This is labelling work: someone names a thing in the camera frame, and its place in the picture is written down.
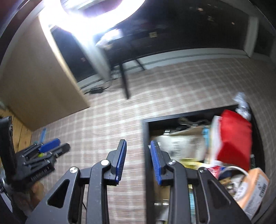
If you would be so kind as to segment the person's left hand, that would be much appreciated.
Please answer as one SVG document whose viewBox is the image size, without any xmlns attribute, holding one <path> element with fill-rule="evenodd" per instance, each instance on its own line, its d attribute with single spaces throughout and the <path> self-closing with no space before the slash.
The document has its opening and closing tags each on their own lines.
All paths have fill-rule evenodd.
<svg viewBox="0 0 276 224">
<path fill-rule="evenodd" d="M 15 205 L 28 217 L 44 196 L 44 185 L 41 182 L 36 182 L 26 192 L 15 192 L 13 200 Z"/>
</svg>

